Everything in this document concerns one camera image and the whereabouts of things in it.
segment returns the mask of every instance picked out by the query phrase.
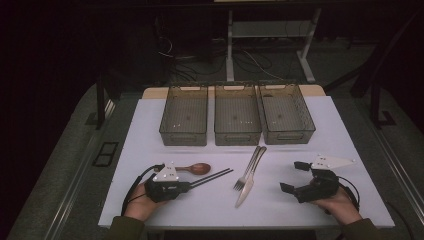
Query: sleeve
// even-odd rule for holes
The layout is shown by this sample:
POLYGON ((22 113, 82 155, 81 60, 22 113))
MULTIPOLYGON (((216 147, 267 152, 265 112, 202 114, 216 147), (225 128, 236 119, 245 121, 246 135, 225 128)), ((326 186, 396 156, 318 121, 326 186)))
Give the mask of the sleeve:
POLYGON ((144 223, 130 217, 114 217, 105 240, 138 240, 144 229, 144 223))
POLYGON ((381 240, 378 229, 370 219, 362 219, 342 227, 347 240, 381 240))

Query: gray floor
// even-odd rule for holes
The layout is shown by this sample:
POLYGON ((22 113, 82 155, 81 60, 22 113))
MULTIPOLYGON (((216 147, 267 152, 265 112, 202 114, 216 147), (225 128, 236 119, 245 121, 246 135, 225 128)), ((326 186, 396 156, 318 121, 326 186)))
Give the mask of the gray floor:
MULTIPOLYGON (((354 46, 347 49, 345 40, 335 42, 314 42, 308 55, 316 84, 325 86, 331 81, 362 64, 373 50, 373 46, 354 46)), ((299 84, 307 84, 295 56, 301 42, 279 41, 256 43, 255 49, 245 45, 244 50, 261 64, 267 72, 284 79, 293 79, 299 84)), ((245 52, 237 52, 235 64, 236 80, 272 79, 252 64, 245 52)), ((225 80, 224 56, 218 56, 212 63, 186 62, 184 65, 195 69, 178 67, 197 81, 225 80)), ((173 79, 182 80, 181 76, 173 79)), ((396 226, 382 229, 384 239, 410 239, 407 227, 412 229, 416 239, 424 236, 424 227, 417 217, 410 198, 399 184, 388 163, 393 156, 399 159, 416 184, 417 190, 424 193, 422 176, 424 137, 410 119, 400 109, 389 93, 383 91, 382 110, 389 111, 397 125, 385 126, 376 130, 368 120, 369 96, 353 99, 349 95, 354 79, 327 93, 332 96, 349 134, 367 170, 377 186, 382 198, 396 207, 406 219, 406 223, 396 211, 387 205, 396 226), (390 149, 381 147, 381 137, 387 140, 390 149)), ((107 115, 105 125, 95 130, 94 125, 86 125, 90 114, 96 111, 95 87, 88 89, 81 99, 69 124, 62 134, 37 185, 17 220, 10 239, 101 239, 106 229, 98 227, 103 202, 125 137, 131 122, 132 113, 140 92, 125 92, 119 101, 114 101, 113 111, 107 115), (103 142, 118 142, 118 151, 110 167, 91 166, 103 142)), ((320 229, 317 239, 335 239, 338 229, 320 229)))

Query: utensil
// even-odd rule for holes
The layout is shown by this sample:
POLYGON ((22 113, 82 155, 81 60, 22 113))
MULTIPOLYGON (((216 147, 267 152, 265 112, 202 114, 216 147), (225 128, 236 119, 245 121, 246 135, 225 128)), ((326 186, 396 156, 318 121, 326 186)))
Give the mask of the utensil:
POLYGON ((253 152, 252 158, 250 159, 250 162, 247 165, 246 171, 244 171, 243 176, 241 176, 239 179, 237 179, 237 182, 234 185, 234 189, 235 190, 240 191, 244 187, 244 184, 246 183, 247 173, 249 173, 249 170, 252 167, 252 164, 255 162, 255 159, 256 159, 256 157, 258 155, 259 149, 261 149, 261 147, 260 146, 256 146, 256 149, 253 152))
POLYGON ((252 166, 252 169, 250 170, 249 175, 247 176, 247 180, 246 180, 246 183, 243 186, 243 190, 241 191, 240 196, 237 199, 236 208, 238 208, 243 203, 243 201, 246 199, 247 195, 249 195, 249 192, 252 189, 253 183, 254 183, 253 182, 253 175, 255 174, 256 167, 259 164, 259 160, 261 160, 262 155, 265 153, 266 149, 267 149, 266 147, 260 148, 258 155, 256 157, 256 160, 255 160, 255 162, 252 166))
POLYGON ((188 167, 175 167, 176 171, 188 171, 194 175, 204 175, 211 170, 211 165, 207 163, 196 163, 188 167))

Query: fork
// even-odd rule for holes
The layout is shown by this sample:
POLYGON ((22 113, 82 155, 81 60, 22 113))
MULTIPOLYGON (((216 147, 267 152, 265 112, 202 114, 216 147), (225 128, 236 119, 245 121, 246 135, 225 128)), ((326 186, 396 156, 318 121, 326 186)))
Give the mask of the fork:
POLYGON ((237 179, 236 184, 234 185, 234 189, 237 191, 240 191, 244 185, 246 184, 246 177, 247 174, 250 172, 250 168, 252 167, 253 163, 256 160, 256 157, 258 156, 259 150, 261 149, 260 146, 257 146, 255 151, 253 152, 252 158, 250 159, 249 165, 247 165, 246 171, 244 172, 243 176, 241 176, 239 179, 237 179))

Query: plastic bin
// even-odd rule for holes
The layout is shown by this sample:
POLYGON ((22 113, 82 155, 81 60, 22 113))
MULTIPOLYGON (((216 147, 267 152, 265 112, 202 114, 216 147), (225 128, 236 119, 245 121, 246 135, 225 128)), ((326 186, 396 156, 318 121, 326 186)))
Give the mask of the plastic bin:
POLYGON ((217 146, 258 145, 262 129, 254 82, 217 82, 214 121, 217 146))
POLYGON ((208 87, 181 83, 169 87, 159 132, 165 146, 206 146, 208 87))
POLYGON ((315 125, 299 86, 281 81, 259 81, 258 85, 265 143, 308 143, 315 125))

